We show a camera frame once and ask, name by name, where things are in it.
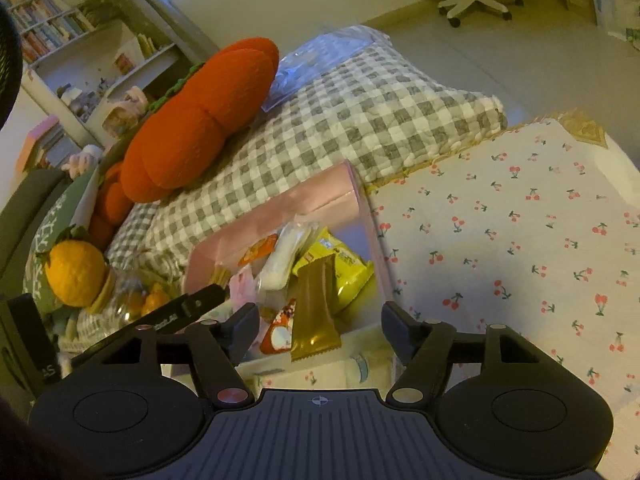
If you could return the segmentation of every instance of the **green pillow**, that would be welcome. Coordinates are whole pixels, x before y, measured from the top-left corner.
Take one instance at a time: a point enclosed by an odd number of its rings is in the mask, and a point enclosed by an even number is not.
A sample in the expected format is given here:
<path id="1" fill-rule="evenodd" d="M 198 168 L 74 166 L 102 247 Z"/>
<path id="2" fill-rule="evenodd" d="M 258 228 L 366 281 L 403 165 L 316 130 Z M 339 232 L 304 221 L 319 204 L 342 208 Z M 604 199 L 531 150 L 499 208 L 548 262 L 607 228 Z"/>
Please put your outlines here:
<path id="1" fill-rule="evenodd" d="M 36 254 L 49 251 L 60 233 L 71 225 L 89 228 L 99 177 L 98 169 L 94 168 L 76 178 L 46 214 L 33 237 L 24 269 L 23 290 L 32 295 L 41 316 L 50 314 L 62 304 L 53 294 L 42 261 Z"/>

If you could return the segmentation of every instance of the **tile floor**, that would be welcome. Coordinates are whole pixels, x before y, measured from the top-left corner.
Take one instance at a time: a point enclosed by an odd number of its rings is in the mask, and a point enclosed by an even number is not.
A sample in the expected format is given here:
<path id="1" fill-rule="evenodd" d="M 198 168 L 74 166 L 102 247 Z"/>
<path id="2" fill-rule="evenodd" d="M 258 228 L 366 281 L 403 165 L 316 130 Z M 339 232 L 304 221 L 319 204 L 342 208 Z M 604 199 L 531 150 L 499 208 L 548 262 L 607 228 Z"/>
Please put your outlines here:
<path id="1" fill-rule="evenodd" d="M 476 11 L 452 28 L 436 9 L 385 30 L 397 50 L 454 88 L 498 96 L 510 125 L 579 107 L 640 167 L 640 52 L 559 0 Z"/>

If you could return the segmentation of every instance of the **checkered blanket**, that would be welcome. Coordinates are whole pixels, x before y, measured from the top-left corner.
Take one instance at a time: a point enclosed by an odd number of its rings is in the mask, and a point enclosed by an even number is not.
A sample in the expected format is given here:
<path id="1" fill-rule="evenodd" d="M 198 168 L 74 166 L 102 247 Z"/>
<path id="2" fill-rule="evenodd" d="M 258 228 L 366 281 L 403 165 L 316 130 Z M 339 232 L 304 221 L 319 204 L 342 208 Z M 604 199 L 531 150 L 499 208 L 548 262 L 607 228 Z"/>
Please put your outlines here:
<path id="1" fill-rule="evenodd" d="M 137 205 L 108 258 L 121 267 L 139 250 L 184 267 L 193 247 L 313 174 L 349 160 L 365 183 L 397 174 L 506 126 L 495 97 L 439 85 L 376 33 L 362 51 L 325 72 L 232 138 L 222 159 L 161 205 Z"/>

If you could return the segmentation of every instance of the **baseboard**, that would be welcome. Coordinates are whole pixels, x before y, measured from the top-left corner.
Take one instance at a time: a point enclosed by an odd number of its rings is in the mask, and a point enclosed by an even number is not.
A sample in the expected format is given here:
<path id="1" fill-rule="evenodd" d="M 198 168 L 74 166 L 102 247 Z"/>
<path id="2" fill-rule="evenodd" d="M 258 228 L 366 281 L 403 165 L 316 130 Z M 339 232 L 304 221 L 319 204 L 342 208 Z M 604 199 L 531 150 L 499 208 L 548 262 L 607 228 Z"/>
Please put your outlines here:
<path id="1" fill-rule="evenodd" d="M 380 16 L 372 18 L 371 20 L 367 20 L 362 24 L 367 25 L 367 27 L 384 30 L 385 28 L 391 27 L 396 23 L 401 23 L 405 20 L 417 18 L 418 16 L 426 14 L 427 12 L 433 12 L 437 9 L 438 2 L 441 1 L 443 0 L 421 0 L 414 4 L 400 7 L 400 9 L 395 9 L 391 12 L 381 14 Z"/>

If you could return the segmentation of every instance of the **curtain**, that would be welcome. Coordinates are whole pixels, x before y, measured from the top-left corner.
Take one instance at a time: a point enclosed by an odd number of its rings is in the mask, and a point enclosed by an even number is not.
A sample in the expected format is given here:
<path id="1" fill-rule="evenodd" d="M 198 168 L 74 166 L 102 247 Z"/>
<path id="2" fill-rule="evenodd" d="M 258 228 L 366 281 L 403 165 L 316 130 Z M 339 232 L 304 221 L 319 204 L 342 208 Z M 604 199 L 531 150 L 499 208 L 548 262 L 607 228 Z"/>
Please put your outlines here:
<path id="1" fill-rule="evenodd" d="M 139 7 L 154 25 L 172 38 L 192 63 L 206 61 L 218 50 L 196 25 L 194 25 L 169 0 L 129 0 Z"/>

